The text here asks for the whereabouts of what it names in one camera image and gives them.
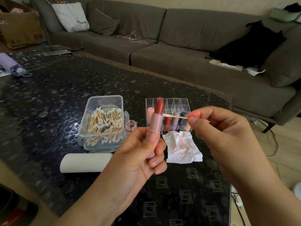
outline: paper towel roll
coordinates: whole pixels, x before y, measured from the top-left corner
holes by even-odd
[[[62,173],[102,172],[112,156],[111,153],[67,154],[61,162],[60,171]]]

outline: acrylic lipstick organizer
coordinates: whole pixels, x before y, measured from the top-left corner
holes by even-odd
[[[188,103],[187,98],[164,98],[164,110],[163,113],[169,113],[174,115],[175,112],[178,112],[181,114],[182,112],[190,113],[190,107]],[[148,108],[152,107],[155,108],[157,104],[157,98],[146,98],[145,99],[145,120],[146,120],[146,126],[150,126],[150,121],[148,121],[148,115],[147,111]],[[177,122],[177,125],[172,125],[172,119],[170,124],[167,126],[163,125],[165,117],[163,117],[162,123],[161,123],[161,129],[160,134],[166,134],[169,131],[192,131],[192,128],[189,128],[188,122],[186,120],[184,125],[179,125]]]

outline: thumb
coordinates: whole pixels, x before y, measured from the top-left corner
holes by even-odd
[[[206,143],[214,143],[220,140],[222,132],[205,120],[197,117],[190,117],[188,123],[195,131],[196,137],[203,139]]]
[[[130,151],[131,157],[135,162],[141,163],[155,150],[158,145],[158,140],[159,136],[155,133],[146,135],[146,138],[142,141],[141,145]]]

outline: sofa leg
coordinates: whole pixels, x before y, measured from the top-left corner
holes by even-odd
[[[267,133],[271,128],[273,128],[275,126],[275,124],[273,124],[273,123],[269,123],[269,122],[267,122],[267,123],[268,123],[268,126],[266,127],[266,129],[264,129],[262,131],[262,133]]]

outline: gray sofa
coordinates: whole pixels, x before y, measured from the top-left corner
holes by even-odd
[[[301,26],[297,23],[241,13],[89,0],[83,4],[87,17],[97,8],[120,21],[115,34],[105,37],[92,31],[69,33],[51,25],[51,6],[31,1],[51,44],[84,47],[87,53],[231,94],[236,111],[261,118],[270,127],[284,125],[301,112]],[[282,30],[287,38],[265,61],[265,73],[254,77],[208,63],[209,52],[242,37],[249,30],[246,24],[259,20],[276,32]],[[117,38],[133,31],[148,44]]]

